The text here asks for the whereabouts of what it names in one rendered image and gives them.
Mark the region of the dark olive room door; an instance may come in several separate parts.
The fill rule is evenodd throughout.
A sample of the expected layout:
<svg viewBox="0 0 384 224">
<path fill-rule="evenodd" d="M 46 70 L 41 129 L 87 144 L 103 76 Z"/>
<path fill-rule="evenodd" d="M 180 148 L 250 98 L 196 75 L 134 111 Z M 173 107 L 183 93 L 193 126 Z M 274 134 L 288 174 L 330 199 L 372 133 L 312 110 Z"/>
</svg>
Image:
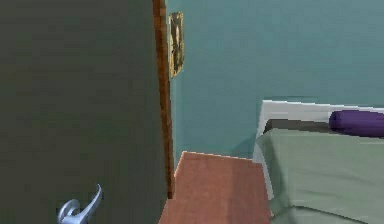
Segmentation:
<svg viewBox="0 0 384 224">
<path fill-rule="evenodd" d="M 0 224 L 158 224 L 159 100 L 153 0 L 0 0 Z"/>
</svg>

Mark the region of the bed with green cover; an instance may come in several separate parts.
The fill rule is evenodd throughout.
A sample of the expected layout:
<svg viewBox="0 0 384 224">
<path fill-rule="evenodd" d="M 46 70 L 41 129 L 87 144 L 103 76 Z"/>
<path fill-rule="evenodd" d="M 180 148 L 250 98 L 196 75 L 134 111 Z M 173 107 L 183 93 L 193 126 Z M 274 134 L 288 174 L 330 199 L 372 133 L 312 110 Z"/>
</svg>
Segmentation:
<svg viewBox="0 0 384 224">
<path fill-rule="evenodd" d="M 333 132 L 344 105 L 264 100 L 253 161 L 271 224 L 384 224 L 384 137 Z"/>
</svg>

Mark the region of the purple bolster pillow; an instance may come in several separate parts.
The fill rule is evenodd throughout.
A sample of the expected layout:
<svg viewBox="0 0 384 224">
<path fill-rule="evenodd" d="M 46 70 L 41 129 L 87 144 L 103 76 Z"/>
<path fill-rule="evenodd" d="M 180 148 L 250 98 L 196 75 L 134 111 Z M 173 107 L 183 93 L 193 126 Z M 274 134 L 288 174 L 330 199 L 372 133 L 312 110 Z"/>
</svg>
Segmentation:
<svg viewBox="0 0 384 224">
<path fill-rule="evenodd" d="M 334 111 L 329 117 L 332 131 L 360 137 L 384 137 L 384 114 L 360 110 Z"/>
</svg>

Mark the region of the gold framed wall picture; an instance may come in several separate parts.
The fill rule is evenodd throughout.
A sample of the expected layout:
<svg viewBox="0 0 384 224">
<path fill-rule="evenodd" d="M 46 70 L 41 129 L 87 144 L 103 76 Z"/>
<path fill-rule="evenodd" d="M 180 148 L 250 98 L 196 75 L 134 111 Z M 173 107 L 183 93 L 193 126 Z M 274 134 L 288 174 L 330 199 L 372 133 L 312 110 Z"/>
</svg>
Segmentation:
<svg viewBox="0 0 384 224">
<path fill-rule="evenodd" d="M 181 11 L 171 13 L 169 25 L 169 67 L 171 76 L 176 77 L 184 65 L 184 14 Z"/>
</svg>

